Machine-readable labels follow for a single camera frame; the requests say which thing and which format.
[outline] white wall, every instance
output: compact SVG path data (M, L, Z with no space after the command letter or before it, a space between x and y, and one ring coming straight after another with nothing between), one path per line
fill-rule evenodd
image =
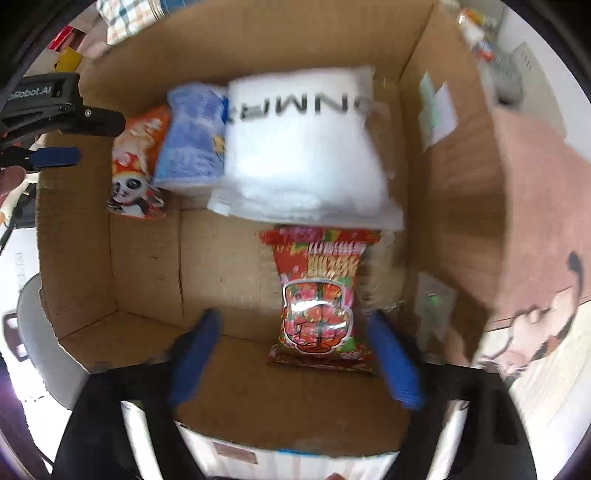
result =
M559 56L530 25L507 8L497 42L511 53L527 42L548 79L563 117L566 142L591 163L591 103Z

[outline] cardboard box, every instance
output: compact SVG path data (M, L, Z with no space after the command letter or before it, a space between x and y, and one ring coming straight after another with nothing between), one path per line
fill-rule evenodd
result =
M408 165L407 189L404 168L397 171L398 195L408 190L408 199L398 197L408 203L407 304L420 271L457 290L451 323L471 356L501 274L504 175L474 61L454 20L431 0L205 2L113 48L85 71L80 90L88 105L132 117L191 80L224 84L363 64L394 85L390 110L400 121L392 122L393 135ZM426 150L419 126L425 73L434 90L446 86L457 121ZM51 135L49 143L82 151L77 167L42 175L38 243L47 317L86 368L142 362L204 308L218 307L224 335L198 393L179 408L180 422L263 449L342 456L399 448L409 413L378 377L268 363L280 286L271 250L258 238L261 224L181 208L174 198L162 222L111 215L112 141ZM400 259L388 261L385 282L399 277L392 272Z

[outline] cardboard wall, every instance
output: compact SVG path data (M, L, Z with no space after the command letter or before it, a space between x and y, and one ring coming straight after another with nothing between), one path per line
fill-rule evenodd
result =
M429 73L444 83L457 128L423 152L419 82ZM435 9L400 81L408 142L410 269L405 311L411 327L417 273L425 271L458 292L451 325L470 358L494 307L505 248L505 175L492 117L472 54L446 13Z
M47 135L47 146L76 145L75 168L44 170L38 186L37 243L44 307L62 338L114 312L105 200L111 188L109 138Z
M398 78L432 0L217 1L192 5L115 46L80 89L138 115L172 87L308 67L388 66Z

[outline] white label on cardboard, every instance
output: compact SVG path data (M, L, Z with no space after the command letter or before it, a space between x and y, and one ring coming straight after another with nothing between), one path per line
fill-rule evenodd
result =
M421 319L417 343L425 350L434 335L443 341L456 306L457 291L425 272L418 274L414 313Z
M252 463L256 465L258 463L256 459L256 453L244 448L234 447L232 445L226 445L224 443L212 442L213 448L218 455L228 457L233 460L240 460L241 462Z
M418 91L423 102L418 123L425 151L457 128L457 114L447 83L435 93L431 76L427 72L419 83Z

